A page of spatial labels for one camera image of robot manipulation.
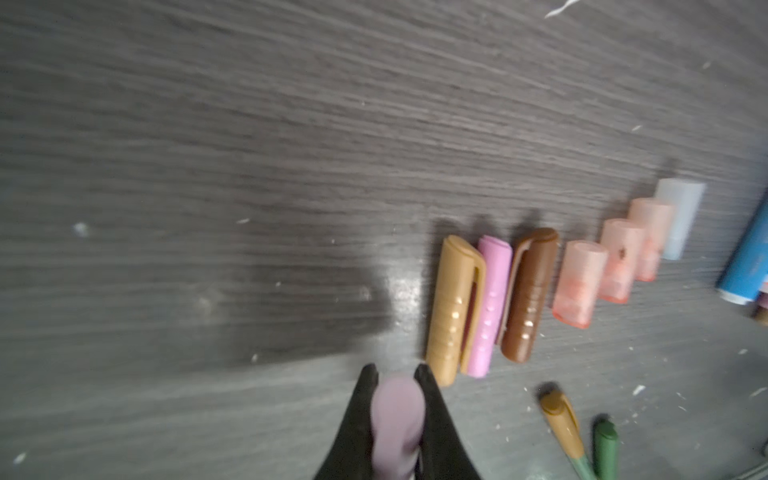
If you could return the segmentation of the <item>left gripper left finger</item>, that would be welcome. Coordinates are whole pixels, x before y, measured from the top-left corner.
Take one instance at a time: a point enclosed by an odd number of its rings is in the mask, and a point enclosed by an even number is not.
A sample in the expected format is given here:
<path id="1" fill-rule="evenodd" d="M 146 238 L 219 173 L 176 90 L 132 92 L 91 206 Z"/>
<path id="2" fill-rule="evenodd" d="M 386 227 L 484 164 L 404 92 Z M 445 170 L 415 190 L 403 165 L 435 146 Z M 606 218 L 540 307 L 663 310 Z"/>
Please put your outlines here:
<path id="1" fill-rule="evenodd" d="M 336 437 L 316 472 L 314 479 L 371 480 L 373 445 L 371 402 L 379 383 L 379 372 L 373 363 L 360 371 Z"/>

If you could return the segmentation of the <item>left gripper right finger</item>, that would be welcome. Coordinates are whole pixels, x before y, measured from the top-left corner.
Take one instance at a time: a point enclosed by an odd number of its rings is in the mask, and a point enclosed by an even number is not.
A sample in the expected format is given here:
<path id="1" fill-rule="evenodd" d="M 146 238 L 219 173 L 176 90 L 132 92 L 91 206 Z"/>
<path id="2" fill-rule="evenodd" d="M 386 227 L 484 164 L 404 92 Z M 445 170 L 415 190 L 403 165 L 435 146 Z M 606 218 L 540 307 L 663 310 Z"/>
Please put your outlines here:
<path id="1" fill-rule="evenodd" d="M 415 478 L 480 480 L 478 471 L 460 441 L 430 367 L 420 364 L 414 378 L 425 398 L 425 421 Z"/>

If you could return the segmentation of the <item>light pink pen cap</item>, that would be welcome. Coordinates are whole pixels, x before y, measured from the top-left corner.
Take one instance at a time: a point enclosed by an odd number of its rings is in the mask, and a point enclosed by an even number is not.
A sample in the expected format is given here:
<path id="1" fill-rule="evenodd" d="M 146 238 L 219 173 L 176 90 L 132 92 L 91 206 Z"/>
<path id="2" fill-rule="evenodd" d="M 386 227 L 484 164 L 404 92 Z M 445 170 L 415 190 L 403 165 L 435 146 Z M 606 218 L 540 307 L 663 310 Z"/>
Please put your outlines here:
<path id="1" fill-rule="evenodd" d="M 376 387 L 370 406 L 374 479 L 413 476 L 425 417 L 424 394 L 413 377 L 390 377 Z"/>

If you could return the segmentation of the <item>gold cap green pen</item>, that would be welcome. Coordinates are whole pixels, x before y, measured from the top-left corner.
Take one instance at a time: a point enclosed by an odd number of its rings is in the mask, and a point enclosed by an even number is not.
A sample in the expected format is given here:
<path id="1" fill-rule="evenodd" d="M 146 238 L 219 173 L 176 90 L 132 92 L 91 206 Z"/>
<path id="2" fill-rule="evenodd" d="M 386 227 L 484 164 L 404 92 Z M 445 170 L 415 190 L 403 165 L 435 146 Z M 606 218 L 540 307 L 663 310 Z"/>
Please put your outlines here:
<path id="1" fill-rule="evenodd" d="M 540 398 L 540 407 L 552 433 L 581 480 L 597 480 L 581 439 L 579 423 L 567 396 L 559 389 Z"/>

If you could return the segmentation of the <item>green cap beige pen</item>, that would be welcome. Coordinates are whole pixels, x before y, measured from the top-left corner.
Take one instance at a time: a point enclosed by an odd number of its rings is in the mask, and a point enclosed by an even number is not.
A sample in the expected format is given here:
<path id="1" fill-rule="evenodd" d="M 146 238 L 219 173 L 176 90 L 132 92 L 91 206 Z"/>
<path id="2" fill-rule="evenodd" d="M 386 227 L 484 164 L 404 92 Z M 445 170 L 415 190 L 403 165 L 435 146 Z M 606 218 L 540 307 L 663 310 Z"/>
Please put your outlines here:
<path id="1" fill-rule="evenodd" d="M 594 470 L 600 480 L 618 479 L 619 434 L 609 419 L 596 422 L 593 429 Z"/>

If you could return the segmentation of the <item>tan pen cap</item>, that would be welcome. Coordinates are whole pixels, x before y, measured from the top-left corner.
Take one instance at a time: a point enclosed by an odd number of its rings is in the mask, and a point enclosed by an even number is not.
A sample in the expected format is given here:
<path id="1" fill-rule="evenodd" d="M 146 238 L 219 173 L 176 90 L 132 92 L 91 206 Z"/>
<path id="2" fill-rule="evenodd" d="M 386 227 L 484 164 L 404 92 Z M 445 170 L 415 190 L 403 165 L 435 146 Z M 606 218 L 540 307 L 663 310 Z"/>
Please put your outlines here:
<path id="1" fill-rule="evenodd" d="M 443 240 L 425 355 L 440 387 L 469 370 L 486 273 L 483 256 L 469 242 L 456 235 Z"/>

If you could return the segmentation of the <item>clear red pen cap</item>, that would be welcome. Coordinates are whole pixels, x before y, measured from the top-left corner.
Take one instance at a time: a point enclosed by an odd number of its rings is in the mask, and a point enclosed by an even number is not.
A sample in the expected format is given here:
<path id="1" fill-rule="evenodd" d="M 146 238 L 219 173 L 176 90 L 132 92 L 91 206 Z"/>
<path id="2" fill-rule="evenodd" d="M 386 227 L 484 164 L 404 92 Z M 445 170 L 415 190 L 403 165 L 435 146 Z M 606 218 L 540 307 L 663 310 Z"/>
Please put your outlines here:
<path id="1" fill-rule="evenodd" d="M 590 326 L 608 250 L 599 243 L 575 240 L 566 244 L 552 313 L 580 329 Z"/>

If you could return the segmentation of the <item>clear orange pen cap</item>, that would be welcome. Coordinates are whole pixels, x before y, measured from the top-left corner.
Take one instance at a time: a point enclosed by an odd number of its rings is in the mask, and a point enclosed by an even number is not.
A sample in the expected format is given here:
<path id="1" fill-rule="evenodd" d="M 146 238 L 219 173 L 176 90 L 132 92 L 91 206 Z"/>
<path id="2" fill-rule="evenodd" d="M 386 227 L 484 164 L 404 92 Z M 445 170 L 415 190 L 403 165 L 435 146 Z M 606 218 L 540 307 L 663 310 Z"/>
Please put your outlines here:
<path id="1" fill-rule="evenodd" d="M 608 258 L 598 291 L 601 299 L 617 304 L 628 301 L 644 238 L 644 228 L 630 220 L 604 222 L 600 244 L 608 251 Z"/>

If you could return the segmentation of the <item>clear pink pen cap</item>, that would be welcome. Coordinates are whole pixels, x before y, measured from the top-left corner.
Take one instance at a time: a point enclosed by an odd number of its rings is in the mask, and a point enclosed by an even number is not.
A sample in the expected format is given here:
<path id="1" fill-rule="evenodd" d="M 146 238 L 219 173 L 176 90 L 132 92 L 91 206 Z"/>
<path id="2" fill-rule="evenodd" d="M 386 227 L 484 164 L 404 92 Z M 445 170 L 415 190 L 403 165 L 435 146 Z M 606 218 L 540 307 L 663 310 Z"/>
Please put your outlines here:
<path id="1" fill-rule="evenodd" d="M 630 204 L 628 219 L 644 229 L 645 237 L 638 258 L 635 279 L 656 279 L 661 256 L 674 218 L 675 207 L 657 198 L 636 198 Z"/>

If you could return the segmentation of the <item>blue marker pen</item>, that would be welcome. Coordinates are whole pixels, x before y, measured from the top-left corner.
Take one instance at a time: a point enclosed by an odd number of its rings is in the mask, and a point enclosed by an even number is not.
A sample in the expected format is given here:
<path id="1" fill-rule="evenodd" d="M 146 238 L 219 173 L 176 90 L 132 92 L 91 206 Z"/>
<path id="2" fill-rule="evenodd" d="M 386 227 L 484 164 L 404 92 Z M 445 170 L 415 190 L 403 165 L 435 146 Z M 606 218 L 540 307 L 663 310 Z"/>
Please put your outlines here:
<path id="1" fill-rule="evenodd" d="M 717 285 L 722 299 L 747 305 L 757 299 L 767 277 L 767 195 L 757 209 Z"/>

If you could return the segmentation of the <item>brown cap pink pen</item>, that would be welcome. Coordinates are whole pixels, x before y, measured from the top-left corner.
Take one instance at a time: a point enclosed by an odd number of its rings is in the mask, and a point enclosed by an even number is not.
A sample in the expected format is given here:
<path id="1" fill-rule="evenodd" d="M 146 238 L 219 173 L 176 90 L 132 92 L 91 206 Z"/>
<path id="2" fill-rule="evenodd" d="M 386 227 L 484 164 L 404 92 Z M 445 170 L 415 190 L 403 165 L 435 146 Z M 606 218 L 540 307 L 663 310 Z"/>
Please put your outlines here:
<path id="1" fill-rule="evenodd" d="M 768 325 L 768 281 L 765 280 L 760 288 L 756 301 L 753 319 L 763 325 Z"/>

